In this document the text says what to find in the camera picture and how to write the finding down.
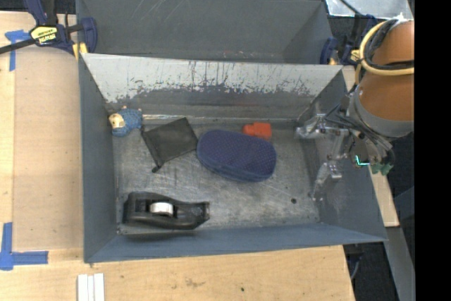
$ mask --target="clamp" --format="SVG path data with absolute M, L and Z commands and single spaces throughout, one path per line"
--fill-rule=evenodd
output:
M 93 18 L 83 18 L 77 25 L 68 26 L 66 14 L 66 26 L 58 23 L 55 10 L 55 0 L 23 0 L 27 12 L 36 21 L 36 26 L 28 34 L 29 39 L 12 43 L 0 48 L 0 54 L 14 51 L 35 44 L 39 47 L 53 47 L 67 51 L 77 56 L 75 50 L 78 45 L 70 38 L 70 34 L 83 30 L 84 43 L 88 52 L 93 52 L 97 45 L 97 28 Z

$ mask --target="bin floor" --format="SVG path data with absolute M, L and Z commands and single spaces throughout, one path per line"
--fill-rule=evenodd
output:
M 146 129 L 161 125 L 146 122 Z M 241 131 L 241 121 L 190 119 L 197 137 L 212 129 Z M 199 228 L 239 228 L 317 223 L 319 211 L 308 196 L 311 191 L 305 152 L 294 139 L 294 123 L 272 123 L 271 143 L 277 152 L 274 174 L 258 183 L 228 180 L 204 168 L 196 151 L 163 165 L 157 172 L 139 130 L 113 138 L 117 180 L 117 222 L 120 234 L 161 233 L 167 230 L 128 226 L 122 223 L 123 204 L 130 192 L 156 192 L 184 202 L 210 202 L 210 219 Z

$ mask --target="wooden table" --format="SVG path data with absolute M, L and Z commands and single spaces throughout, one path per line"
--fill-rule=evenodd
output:
M 6 31 L 34 25 L 0 12 L 0 46 Z M 355 300 L 342 246 L 85 264 L 76 60 L 36 46 L 16 52 L 15 71 L 9 59 L 0 56 L 0 226 L 13 222 L 13 251 L 48 250 L 49 263 L 0 271 L 1 300 L 76 300 L 77 276 L 97 273 L 107 301 Z M 398 226 L 386 178 L 373 181 L 385 225 Z

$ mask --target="yellow clamp label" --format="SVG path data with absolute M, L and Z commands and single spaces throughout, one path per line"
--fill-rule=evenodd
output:
M 56 39 L 56 33 L 58 29 L 56 27 L 36 27 L 30 33 L 31 38 L 37 40 L 40 44 L 48 42 L 49 40 Z

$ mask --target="gray bin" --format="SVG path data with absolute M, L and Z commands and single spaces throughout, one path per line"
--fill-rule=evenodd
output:
M 329 182 L 322 200 L 309 196 L 332 144 L 327 139 L 298 140 L 295 128 L 340 101 L 345 93 L 341 67 L 290 63 L 283 57 L 277 62 L 189 60 L 169 57 L 180 53 L 163 48 L 165 56 L 158 58 L 113 52 L 83 54 L 79 60 L 86 262 L 386 239 L 367 168 L 343 162 L 343 179 Z M 270 122 L 278 155 L 275 172 L 263 182 L 240 183 L 210 172 L 190 152 L 152 173 L 155 163 L 139 130 L 124 138 L 111 134 L 108 116 L 124 105 L 141 108 L 148 129 L 187 117 L 198 137 L 211 129 L 240 131 L 247 123 Z M 210 219 L 192 231 L 129 226 L 122 222 L 123 205 L 133 191 L 208 201 Z

